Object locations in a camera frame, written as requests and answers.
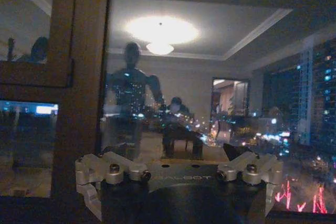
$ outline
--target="reflected doorway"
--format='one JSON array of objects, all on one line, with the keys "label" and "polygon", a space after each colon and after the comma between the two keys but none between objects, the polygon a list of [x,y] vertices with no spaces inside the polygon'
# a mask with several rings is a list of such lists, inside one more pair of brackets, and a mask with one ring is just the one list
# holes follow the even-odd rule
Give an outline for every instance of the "reflected doorway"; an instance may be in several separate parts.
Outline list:
[{"label": "reflected doorway", "polygon": [[222,145],[229,143],[239,118],[248,113],[248,81],[214,78],[211,99],[211,135]]}]

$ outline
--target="wall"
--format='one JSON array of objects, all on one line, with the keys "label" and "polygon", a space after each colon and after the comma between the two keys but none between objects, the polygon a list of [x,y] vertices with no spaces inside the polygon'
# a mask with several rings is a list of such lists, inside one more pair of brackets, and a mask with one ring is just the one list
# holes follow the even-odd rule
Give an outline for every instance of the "wall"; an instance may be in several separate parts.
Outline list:
[{"label": "wall", "polygon": [[[108,59],[108,73],[125,66],[121,55],[109,54]],[[204,120],[210,118],[213,77],[248,77],[246,72],[238,68],[226,68],[224,62],[198,59],[142,56],[138,68],[147,75],[158,76],[166,103],[170,103],[175,96],[181,97],[199,120],[202,117]]]},{"label": "wall", "polygon": [[253,72],[250,78],[249,112],[260,115],[263,107],[264,73]]}]

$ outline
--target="glass window pane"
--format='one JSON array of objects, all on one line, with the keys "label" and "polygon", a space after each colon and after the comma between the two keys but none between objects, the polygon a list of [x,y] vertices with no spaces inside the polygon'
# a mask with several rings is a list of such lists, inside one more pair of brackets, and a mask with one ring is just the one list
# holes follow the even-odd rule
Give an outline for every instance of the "glass window pane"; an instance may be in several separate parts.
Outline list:
[{"label": "glass window pane", "polygon": [[50,197],[58,105],[0,101],[0,195]]},{"label": "glass window pane", "polygon": [[101,149],[146,164],[272,154],[274,209],[333,214],[333,6],[249,1],[111,0]]},{"label": "glass window pane", "polygon": [[53,0],[0,2],[0,60],[46,63]]}]

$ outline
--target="silver bracket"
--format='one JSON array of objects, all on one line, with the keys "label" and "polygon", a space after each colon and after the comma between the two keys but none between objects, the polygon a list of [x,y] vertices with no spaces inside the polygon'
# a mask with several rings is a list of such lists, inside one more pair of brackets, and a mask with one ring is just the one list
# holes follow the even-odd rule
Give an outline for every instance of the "silver bracket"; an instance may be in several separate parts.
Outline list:
[{"label": "silver bracket", "polygon": [[144,164],[137,164],[114,152],[107,152],[100,157],[88,154],[75,161],[76,189],[84,196],[85,205],[101,221],[101,202],[96,187],[104,179],[108,184],[116,185],[123,182],[124,172],[131,180],[147,182],[151,174]]}]

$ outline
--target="ceiling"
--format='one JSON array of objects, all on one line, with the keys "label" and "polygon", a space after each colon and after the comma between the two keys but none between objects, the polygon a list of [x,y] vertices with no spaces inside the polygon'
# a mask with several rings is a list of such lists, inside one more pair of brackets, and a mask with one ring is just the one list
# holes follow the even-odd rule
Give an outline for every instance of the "ceiling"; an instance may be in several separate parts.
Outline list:
[{"label": "ceiling", "polygon": [[[0,57],[8,37],[17,50],[29,52],[39,36],[48,36],[52,0],[3,0],[0,3]],[[277,50],[336,22],[335,0],[112,0],[108,52],[121,54],[134,40],[128,21],[143,16],[170,15],[192,23],[196,40],[173,45],[165,58],[222,61],[227,67],[263,67]],[[145,55],[146,43],[137,41]],[[290,56],[283,54],[277,59]]]}]

